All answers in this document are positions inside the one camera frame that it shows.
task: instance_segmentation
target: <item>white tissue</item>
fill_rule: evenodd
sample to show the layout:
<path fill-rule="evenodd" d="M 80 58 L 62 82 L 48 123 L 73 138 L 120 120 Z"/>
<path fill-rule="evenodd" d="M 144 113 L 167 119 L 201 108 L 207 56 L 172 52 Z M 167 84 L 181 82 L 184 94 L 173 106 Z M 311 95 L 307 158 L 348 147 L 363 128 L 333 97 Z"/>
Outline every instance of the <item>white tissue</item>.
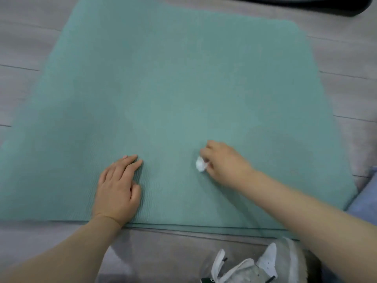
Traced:
<path fill-rule="evenodd" d="M 196 166 L 196 168 L 198 169 L 199 172 L 204 172 L 205 169 L 208 166 L 208 163 L 206 163 L 203 160 L 203 158 L 199 156 L 198 159 L 196 160 L 195 166 Z"/>

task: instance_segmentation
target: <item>teal yoga mat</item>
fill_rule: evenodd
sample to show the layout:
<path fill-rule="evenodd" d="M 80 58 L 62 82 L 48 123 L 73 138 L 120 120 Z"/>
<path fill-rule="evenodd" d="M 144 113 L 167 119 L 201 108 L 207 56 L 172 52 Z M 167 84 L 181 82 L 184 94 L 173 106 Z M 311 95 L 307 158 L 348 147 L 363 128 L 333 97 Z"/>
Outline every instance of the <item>teal yoga mat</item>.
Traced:
<path fill-rule="evenodd" d="M 338 208 L 356 193 L 294 23 L 80 0 L 1 148 L 0 220 L 87 221 L 100 172 L 137 153 L 143 198 L 133 226 L 286 235 L 196 170 L 208 139 Z"/>

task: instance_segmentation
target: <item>bare skin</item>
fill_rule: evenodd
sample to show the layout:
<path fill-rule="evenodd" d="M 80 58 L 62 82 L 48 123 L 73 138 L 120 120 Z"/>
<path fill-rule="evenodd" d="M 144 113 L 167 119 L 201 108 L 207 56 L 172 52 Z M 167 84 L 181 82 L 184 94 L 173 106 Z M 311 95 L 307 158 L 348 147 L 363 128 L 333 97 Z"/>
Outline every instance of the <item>bare skin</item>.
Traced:
<path fill-rule="evenodd" d="M 214 180 L 242 193 L 297 234 L 345 282 L 377 282 L 377 227 L 256 171 L 224 143 L 208 141 L 200 154 Z M 140 186 L 132 178 L 142 160 L 136 159 L 125 156 L 103 171 L 89 223 L 8 270 L 2 282 L 94 282 L 107 248 L 138 209 Z"/>

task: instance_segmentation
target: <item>person's right arm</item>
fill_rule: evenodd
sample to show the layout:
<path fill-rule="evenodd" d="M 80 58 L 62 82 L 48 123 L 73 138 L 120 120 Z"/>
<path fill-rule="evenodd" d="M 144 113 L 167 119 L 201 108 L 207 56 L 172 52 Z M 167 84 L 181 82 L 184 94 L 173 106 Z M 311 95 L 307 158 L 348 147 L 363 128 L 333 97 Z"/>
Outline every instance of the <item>person's right arm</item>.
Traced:
<path fill-rule="evenodd" d="M 294 190 L 252 168 L 232 147 L 208 141 L 207 172 L 295 233 L 345 282 L 377 282 L 377 227 Z"/>

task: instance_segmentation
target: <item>forearm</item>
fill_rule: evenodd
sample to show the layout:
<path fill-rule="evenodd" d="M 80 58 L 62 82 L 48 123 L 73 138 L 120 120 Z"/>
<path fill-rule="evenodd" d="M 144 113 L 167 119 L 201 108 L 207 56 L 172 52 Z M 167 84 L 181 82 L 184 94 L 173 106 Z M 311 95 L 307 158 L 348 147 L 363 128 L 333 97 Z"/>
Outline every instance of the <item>forearm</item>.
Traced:
<path fill-rule="evenodd" d="M 377 227 L 260 172 L 240 191 L 298 235 L 346 282 L 377 281 Z"/>
<path fill-rule="evenodd" d="M 113 219 L 95 217 L 54 248 L 9 270 L 5 282 L 94 282 L 119 230 Z"/>

